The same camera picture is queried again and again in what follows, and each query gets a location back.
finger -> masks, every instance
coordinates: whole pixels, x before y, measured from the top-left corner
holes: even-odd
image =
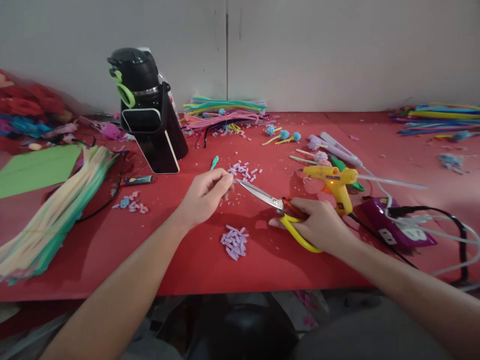
[[[203,174],[197,175],[198,184],[199,184],[199,191],[203,194],[206,194],[209,188],[217,181],[220,180],[222,177],[228,175],[228,172],[218,167],[216,169],[204,172]]]
[[[234,181],[234,176],[230,173],[226,173],[220,180],[218,180],[215,186],[205,195],[206,198],[218,204],[223,195],[225,195]]]
[[[292,204],[296,208],[299,208],[303,213],[312,215],[315,209],[315,205],[317,204],[317,201],[304,199],[301,197],[294,197],[293,199],[290,200],[290,204]]]
[[[229,195],[235,191],[235,185],[232,182],[228,191],[221,197],[223,200],[228,200]]]
[[[268,225],[273,226],[275,228],[287,230],[287,228],[280,222],[279,217],[274,217],[273,219],[270,219],[270,221],[268,222]]]
[[[273,219],[270,219],[270,221],[268,222],[268,225],[270,226],[273,226],[273,227],[276,227],[276,228],[279,228],[279,229],[283,229],[283,230],[287,230],[287,228],[285,227],[285,225],[283,225],[281,222],[280,222],[280,218],[279,217],[274,217]],[[302,222],[291,222],[291,225],[293,226],[293,228],[295,230],[298,231],[298,233],[304,237],[302,235],[302,233],[305,233],[306,229],[307,229],[307,226],[302,223]]]

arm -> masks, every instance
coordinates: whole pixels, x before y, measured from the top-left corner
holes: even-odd
[[[310,215],[293,224],[306,240],[370,280],[456,359],[480,359],[478,299],[360,241],[329,202],[294,198],[291,203]],[[270,225],[279,226],[278,220]]]
[[[180,241],[232,190],[233,177],[221,168],[195,177],[175,212],[80,306],[41,359],[118,358],[147,314]]]

bundle of pipe cleaners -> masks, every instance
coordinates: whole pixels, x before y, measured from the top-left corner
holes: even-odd
[[[251,125],[269,125],[275,123],[269,114],[265,114],[268,108],[265,101],[228,101],[211,99],[196,95],[191,98],[191,103],[183,105],[186,121],[182,127],[187,134],[198,135],[197,147],[201,138],[204,139],[204,147],[207,147],[207,133],[209,130],[218,130],[221,135],[239,134],[246,138],[244,132],[237,124],[247,127]]]
[[[390,114],[394,123],[405,124],[403,136],[480,129],[480,106],[444,104],[404,106]]]
[[[83,147],[83,166],[42,205],[27,226],[0,247],[0,282],[42,274],[117,155],[106,147]]]

hand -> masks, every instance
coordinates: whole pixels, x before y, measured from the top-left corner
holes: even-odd
[[[359,241],[328,201],[294,197],[290,202],[305,214],[310,215],[304,222],[292,223],[292,225],[317,249],[338,256],[346,247]],[[268,224],[285,229],[279,218],[271,219]]]
[[[222,168],[197,175],[173,215],[190,230],[208,220],[233,190],[234,177]]]

yellow glue gun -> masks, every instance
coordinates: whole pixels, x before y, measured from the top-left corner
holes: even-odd
[[[345,216],[354,210],[345,185],[357,181],[357,170],[347,167],[340,172],[338,167],[333,166],[307,166],[301,171],[309,178],[320,179],[325,183],[335,198],[335,211],[338,215]]]

